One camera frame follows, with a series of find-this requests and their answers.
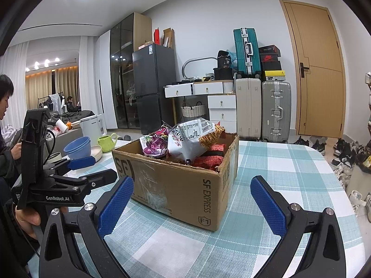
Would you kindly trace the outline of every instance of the teal suitcase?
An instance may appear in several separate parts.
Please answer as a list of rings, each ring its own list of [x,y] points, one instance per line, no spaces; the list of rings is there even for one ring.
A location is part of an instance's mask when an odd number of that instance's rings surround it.
[[[235,29],[234,43],[236,45],[237,66],[239,71],[252,78],[260,78],[262,69],[260,66],[259,47],[254,28]]]

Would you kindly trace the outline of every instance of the door handle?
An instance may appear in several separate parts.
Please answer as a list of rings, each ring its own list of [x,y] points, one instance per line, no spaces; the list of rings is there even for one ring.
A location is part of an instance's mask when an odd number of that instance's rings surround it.
[[[300,63],[300,73],[301,73],[301,78],[305,78],[304,70],[309,70],[309,67],[304,66],[303,63]]]

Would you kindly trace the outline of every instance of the plastic bag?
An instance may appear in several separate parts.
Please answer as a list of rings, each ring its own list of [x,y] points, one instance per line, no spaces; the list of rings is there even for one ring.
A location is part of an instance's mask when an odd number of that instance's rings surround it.
[[[223,127],[203,118],[180,123],[169,134],[169,154],[190,163],[216,144],[224,131]]]
[[[167,154],[167,142],[169,135],[169,126],[163,124],[161,128],[146,136],[139,138],[143,153],[147,157],[160,158]]]

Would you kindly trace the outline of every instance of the white curtain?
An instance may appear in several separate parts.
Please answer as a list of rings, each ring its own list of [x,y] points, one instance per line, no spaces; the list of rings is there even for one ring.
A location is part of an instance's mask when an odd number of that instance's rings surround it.
[[[98,114],[95,91],[94,37],[81,36],[79,52],[79,90],[82,110]]]
[[[0,73],[8,75],[14,85],[14,94],[9,99],[9,108],[2,125],[10,124],[16,129],[23,127],[27,111],[25,87],[27,49],[28,42],[20,43],[9,47],[0,58]]]

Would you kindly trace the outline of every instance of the metal screw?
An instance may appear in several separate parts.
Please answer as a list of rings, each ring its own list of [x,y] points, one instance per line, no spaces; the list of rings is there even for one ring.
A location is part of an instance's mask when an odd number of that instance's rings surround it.
[[[291,209],[292,210],[295,210],[295,211],[299,211],[300,210],[300,205],[297,204],[297,203],[292,203],[290,206],[291,206]]]
[[[54,208],[52,211],[51,211],[51,215],[57,215],[59,213],[59,209],[58,208]]]
[[[331,208],[326,208],[326,213],[328,214],[328,215],[333,215],[333,210],[331,209]]]
[[[94,204],[92,204],[92,203],[87,203],[85,206],[84,206],[84,209],[86,210],[86,211],[90,211],[91,209],[93,209],[94,208]]]

